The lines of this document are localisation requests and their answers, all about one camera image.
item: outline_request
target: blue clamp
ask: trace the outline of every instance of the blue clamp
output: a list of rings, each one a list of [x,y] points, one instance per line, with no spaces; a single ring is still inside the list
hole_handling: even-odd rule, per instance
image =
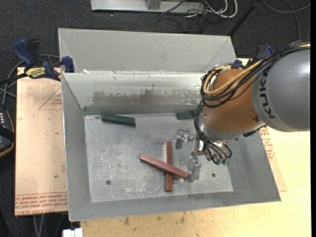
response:
[[[234,69],[240,69],[240,68],[241,68],[241,65],[242,65],[242,61],[236,60],[236,61],[234,61],[234,63],[233,63],[233,68],[234,68]]]
[[[264,54],[262,56],[262,59],[266,58],[267,56],[269,56],[269,55],[271,55],[273,53],[273,50],[272,50],[272,48],[269,45],[265,45],[265,47],[266,47],[266,50],[265,50],[265,52],[264,52]]]
[[[19,40],[13,46],[14,53],[23,60],[27,65],[24,68],[24,73],[33,79],[47,78],[59,81],[60,73],[44,61],[42,66],[35,66],[35,59],[32,57],[31,52],[27,48],[26,39]],[[65,66],[65,72],[73,73],[75,71],[73,61],[69,56],[63,57],[61,64]]]
[[[61,59],[61,63],[65,66],[66,73],[74,73],[75,67],[72,59],[69,56],[65,56]]]

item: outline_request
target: metal base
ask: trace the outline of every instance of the metal base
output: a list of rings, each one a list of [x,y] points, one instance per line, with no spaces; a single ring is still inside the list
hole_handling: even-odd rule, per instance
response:
[[[163,146],[171,141],[173,165],[187,171],[195,143],[183,142],[177,150],[174,141],[177,130],[195,133],[194,124],[191,119],[178,121],[175,113],[127,116],[135,118],[136,127],[102,122],[100,116],[84,117],[92,202],[233,191],[227,166],[216,166],[199,156],[199,179],[193,183],[175,179],[173,191],[165,192],[164,173],[141,162],[139,156],[148,154],[163,160]]]
[[[108,11],[142,11],[142,12],[165,12],[176,5],[178,1],[162,1],[159,9],[149,10],[146,0],[91,0],[91,9]],[[173,13],[196,13],[196,10],[203,10],[203,5],[199,2],[184,2],[181,6],[173,10]]]

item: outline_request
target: white cable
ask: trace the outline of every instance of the white cable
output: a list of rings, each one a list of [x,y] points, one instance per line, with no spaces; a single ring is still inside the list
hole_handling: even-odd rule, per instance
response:
[[[232,15],[222,15],[223,12],[218,12],[218,11],[215,11],[213,10],[213,8],[211,8],[210,10],[206,10],[207,12],[211,12],[211,13],[214,13],[214,14],[217,14],[219,15],[220,17],[222,18],[233,18],[236,16],[237,12],[238,12],[238,4],[237,4],[237,1],[236,0],[233,0],[234,1],[234,5],[235,5],[235,12],[232,14]]]
[[[227,0],[224,0],[224,1],[225,1],[225,9],[221,10],[220,13],[224,13],[228,9],[228,2]]]

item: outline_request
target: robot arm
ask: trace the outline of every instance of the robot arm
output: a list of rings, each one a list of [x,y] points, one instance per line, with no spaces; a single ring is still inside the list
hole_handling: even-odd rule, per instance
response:
[[[310,42],[297,41],[248,68],[217,67],[202,78],[196,110],[197,139],[205,155],[226,163],[226,142],[263,126],[280,131],[310,128]]]

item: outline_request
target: metal stand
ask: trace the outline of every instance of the metal stand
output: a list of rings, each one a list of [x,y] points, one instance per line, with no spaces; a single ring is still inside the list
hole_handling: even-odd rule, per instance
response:
[[[169,0],[92,0],[93,11],[141,11],[141,12],[165,12],[177,6],[180,1]],[[199,2],[184,2],[173,10],[173,13],[186,13],[188,10],[198,10]]]

